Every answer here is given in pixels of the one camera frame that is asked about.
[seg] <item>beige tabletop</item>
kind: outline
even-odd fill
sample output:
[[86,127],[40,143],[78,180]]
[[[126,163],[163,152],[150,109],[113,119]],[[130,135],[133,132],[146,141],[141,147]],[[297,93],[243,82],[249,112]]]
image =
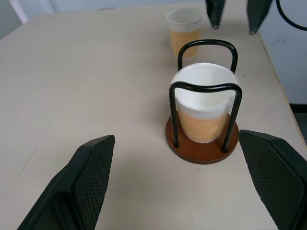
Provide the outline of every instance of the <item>beige tabletop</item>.
[[[44,15],[0,41],[0,229],[15,230],[77,148],[114,134],[98,230],[273,230],[240,145],[196,165],[168,147],[168,88],[177,71],[166,14],[203,3]],[[245,0],[228,1],[220,30],[243,90],[240,129],[281,137],[307,159],[292,112],[259,35],[248,35]],[[203,46],[184,65],[230,67],[224,47]]]

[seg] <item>round wooden base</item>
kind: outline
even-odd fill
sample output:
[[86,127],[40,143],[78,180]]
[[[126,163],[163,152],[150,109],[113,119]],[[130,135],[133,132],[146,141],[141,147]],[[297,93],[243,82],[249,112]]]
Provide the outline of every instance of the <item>round wooden base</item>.
[[166,124],[166,129],[165,129],[166,140],[171,150],[177,156],[184,159],[185,161],[189,161],[195,164],[217,163],[227,158],[234,151],[236,144],[238,142],[237,124],[235,124],[234,130],[232,132],[230,142],[228,145],[228,151],[224,153],[222,152],[221,147],[224,142],[224,138],[226,135],[226,131],[227,131],[229,122],[227,122],[221,136],[217,140],[209,144],[201,144],[201,143],[194,142],[186,137],[186,135],[184,134],[182,130],[178,115],[177,115],[177,121],[178,121],[179,147],[178,148],[174,147],[171,118],[169,118]]

